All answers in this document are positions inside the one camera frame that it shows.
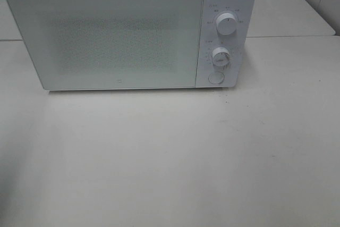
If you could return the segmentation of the white microwave door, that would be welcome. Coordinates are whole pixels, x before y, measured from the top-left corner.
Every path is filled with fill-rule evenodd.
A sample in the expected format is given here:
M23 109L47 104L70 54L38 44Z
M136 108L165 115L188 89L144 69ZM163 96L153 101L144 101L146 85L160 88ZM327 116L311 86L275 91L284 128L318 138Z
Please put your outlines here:
M194 87L202 0L7 0L47 90Z

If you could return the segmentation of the white door release button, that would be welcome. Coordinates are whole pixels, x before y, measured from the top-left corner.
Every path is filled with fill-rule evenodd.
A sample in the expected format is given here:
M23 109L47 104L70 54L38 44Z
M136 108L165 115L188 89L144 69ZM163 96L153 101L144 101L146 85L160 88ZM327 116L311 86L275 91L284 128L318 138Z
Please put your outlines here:
M220 84L224 81L224 74L222 72L213 72L209 75L208 80L212 84Z

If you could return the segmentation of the white power knob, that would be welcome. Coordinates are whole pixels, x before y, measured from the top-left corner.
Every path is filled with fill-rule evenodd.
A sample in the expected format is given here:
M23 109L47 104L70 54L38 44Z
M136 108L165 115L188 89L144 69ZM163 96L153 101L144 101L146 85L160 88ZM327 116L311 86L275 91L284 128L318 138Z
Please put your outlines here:
M230 11L223 12L216 17L215 24L219 34L228 36L236 31L238 19Z

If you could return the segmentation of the white timer knob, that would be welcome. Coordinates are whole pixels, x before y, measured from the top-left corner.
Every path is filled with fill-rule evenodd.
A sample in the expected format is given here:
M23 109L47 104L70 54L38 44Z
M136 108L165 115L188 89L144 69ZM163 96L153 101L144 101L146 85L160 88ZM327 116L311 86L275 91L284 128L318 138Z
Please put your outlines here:
M217 47L211 53L211 59L214 66L224 67L230 63L230 52L225 47Z

